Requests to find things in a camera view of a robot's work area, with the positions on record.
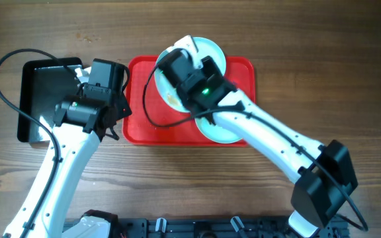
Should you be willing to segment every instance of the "wooden table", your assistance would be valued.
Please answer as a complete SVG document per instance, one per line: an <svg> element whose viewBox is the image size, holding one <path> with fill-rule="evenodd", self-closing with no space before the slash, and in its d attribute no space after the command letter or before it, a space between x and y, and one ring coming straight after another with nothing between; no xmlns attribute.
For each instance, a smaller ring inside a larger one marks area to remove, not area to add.
<svg viewBox="0 0 381 238"><path fill-rule="evenodd" d="M291 128L350 148L352 198L381 237L381 3L370 1L139 1L0 4L0 58L18 48L123 64L186 34L212 39L256 69L257 104ZM21 69L0 70L19 103ZM121 123L115 128L118 132ZM46 152L16 139L17 113L0 100L0 236ZM293 185L250 147L144 147L105 139L77 187L68 218L89 209L123 218L288 215ZM355 219L348 206L343 214Z"/></svg>

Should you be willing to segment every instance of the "tray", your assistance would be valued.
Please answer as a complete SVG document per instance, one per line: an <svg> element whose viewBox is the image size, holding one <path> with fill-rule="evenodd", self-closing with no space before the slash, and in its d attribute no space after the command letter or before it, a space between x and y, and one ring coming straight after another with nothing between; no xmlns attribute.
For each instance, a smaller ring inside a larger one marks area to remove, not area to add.
<svg viewBox="0 0 381 238"><path fill-rule="evenodd" d="M156 60L157 56L138 56L129 63L130 83L126 88L126 98L133 113L123 121L122 133L124 138L135 145L217 147L243 147L247 145L243 140L229 144L211 141L201 134L194 120L172 128L152 126L144 114L142 93ZM251 62L243 57L228 56L226 57L226 65L225 77L255 102L255 74ZM149 116L158 124L168 124L190 116L189 113L173 110L163 101L157 92L153 77L148 85L146 104Z"/></svg>
<svg viewBox="0 0 381 238"><path fill-rule="evenodd" d="M62 58L60 61L72 70L82 67L82 61L76 57ZM29 61L23 66L20 109L51 130L56 104L66 95L73 95L76 90L77 81L54 60ZM38 125L19 115L17 139L20 142L36 143L49 141L50 137Z"/></svg>

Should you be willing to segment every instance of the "red tray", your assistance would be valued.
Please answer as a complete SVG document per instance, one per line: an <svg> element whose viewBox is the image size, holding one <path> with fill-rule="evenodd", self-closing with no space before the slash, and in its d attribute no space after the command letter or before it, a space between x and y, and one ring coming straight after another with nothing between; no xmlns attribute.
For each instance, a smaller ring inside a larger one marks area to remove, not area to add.
<svg viewBox="0 0 381 238"><path fill-rule="evenodd" d="M185 122L173 128L156 128L147 120L142 107L142 93L148 75L155 65L157 56L138 56L129 63L130 82L126 88L126 98L132 109L132 115L123 120L123 136L135 145L190 145L190 146L246 146L240 140L230 144L220 144L201 134L195 121ZM245 92L255 102L255 75L251 62L243 57L226 57L226 74L236 87ZM159 96L152 77L146 92L148 114L158 124L176 122L188 113L177 112Z"/></svg>

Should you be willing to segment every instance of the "green indicator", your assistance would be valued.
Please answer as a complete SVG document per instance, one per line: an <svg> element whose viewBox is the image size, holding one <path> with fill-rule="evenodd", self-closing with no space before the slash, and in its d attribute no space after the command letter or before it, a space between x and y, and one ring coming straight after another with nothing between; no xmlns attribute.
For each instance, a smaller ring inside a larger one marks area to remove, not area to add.
<svg viewBox="0 0 381 238"><path fill-rule="evenodd" d="M203 95L207 95L210 92L210 89L204 89L202 90Z"/></svg>

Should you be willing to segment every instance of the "table surface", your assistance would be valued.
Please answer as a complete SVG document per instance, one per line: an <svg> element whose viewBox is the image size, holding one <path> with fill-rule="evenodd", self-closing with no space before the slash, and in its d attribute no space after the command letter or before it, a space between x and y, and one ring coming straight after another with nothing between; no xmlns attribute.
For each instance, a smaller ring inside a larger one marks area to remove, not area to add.
<svg viewBox="0 0 381 238"><path fill-rule="evenodd" d="M212 39L256 70L257 104L323 143L351 152L359 187L351 196L381 237L381 3L370 1L120 1L0 4L0 58L19 48L57 57L128 64L187 34ZM19 103L21 54L0 70ZM0 235L25 199L46 152L17 138L17 113L0 99ZM115 127L120 133L121 123ZM145 147L105 139L68 211L122 218L288 215L293 185L253 148ZM341 212L356 217L347 205Z"/></svg>

